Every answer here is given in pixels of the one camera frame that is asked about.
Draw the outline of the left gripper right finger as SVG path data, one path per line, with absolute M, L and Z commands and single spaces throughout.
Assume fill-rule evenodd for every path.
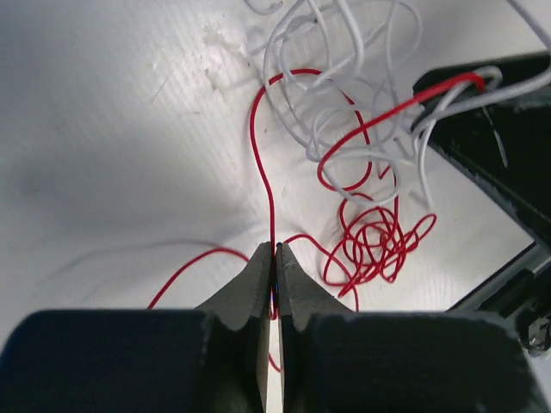
M 306 350 L 304 333 L 311 316 L 319 313 L 351 313 L 305 272 L 286 243 L 275 252 L 275 281 L 279 313 L 282 410 L 302 412 L 305 393 Z

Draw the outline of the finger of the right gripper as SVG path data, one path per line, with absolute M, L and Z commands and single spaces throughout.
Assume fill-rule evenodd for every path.
M 550 243 L 550 87 L 436 123 L 430 147 L 539 244 Z

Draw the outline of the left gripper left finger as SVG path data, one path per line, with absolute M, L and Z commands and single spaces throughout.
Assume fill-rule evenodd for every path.
M 197 412 L 265 412 L 269 367 L 272 244 L 198 306 L 209 316 Z

